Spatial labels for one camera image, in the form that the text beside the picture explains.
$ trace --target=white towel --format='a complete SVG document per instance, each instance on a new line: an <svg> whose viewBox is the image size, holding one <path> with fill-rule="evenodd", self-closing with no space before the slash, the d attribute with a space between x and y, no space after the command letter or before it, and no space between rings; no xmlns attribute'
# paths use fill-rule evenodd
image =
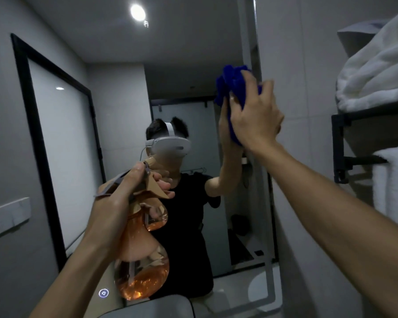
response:
<svg viewBox="0 0 398 318"><path fill-rule="evenodd" d="M398 147L374 153L388 161L373 166L373 203L376 210L398 223Z"/></svg>
<svg viewBox="0 0 398 318"><path fill-rule="evenodd" d="M336 96L344 112L398 101L398 15L348 59L338 76Z"/></svg>

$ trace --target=black metal shelf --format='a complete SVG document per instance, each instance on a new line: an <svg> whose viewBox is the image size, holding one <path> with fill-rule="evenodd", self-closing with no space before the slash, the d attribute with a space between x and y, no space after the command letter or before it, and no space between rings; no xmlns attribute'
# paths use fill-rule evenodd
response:
<svg viewBox="0 0 398 318"><path fill-rule="evenodd" d="M335 183L347 184L346 171L352 170L354 165L372 165L386 163L379 156L370 155L363 157L348 157L344 155L343 129L349 127L355 120L366 119L377 116L398 114L398 102L385 104L358 112L332 115L332 137L333 137L333 168Z"/></svg>

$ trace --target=icon button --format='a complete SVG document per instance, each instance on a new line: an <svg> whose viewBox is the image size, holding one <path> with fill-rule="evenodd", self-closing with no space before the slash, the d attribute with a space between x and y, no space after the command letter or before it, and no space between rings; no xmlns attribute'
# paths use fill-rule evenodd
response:
<svg viewBox="0 0 398 318"><path fill-rule="evenodd" d="M99 291L99 297L101 298L106 298L109 295L109 290L107 289L102 289Z"/></svg>

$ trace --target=black t-shirt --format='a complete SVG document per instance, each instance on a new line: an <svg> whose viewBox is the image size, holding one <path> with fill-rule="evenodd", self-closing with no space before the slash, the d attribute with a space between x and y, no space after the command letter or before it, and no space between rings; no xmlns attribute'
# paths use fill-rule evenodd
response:
<svg viewBox="0 0 398 318"><path fill-rule="evenodd" d="M212 178L201 173L182 174L175 197L161 200L168 211L168 221L153 236L165 248L170 271L161 289L151 299L179 294L188 298L208 294L213 288L211 264L205 240L200 231L203 206L209 203L218 208L220 197L209 197L205 182Z"/></svg>

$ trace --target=ceiling light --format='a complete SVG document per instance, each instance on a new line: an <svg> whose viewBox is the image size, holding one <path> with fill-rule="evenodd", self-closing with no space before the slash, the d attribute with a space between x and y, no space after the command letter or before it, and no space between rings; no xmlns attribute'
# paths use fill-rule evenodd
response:
<svg viewBox="0 0 398 318"><path fill-rule="evenodd" d="M130 8L130 12L134 20L143 21L146 19L146 13L141 6L134 4Z"/></svg>

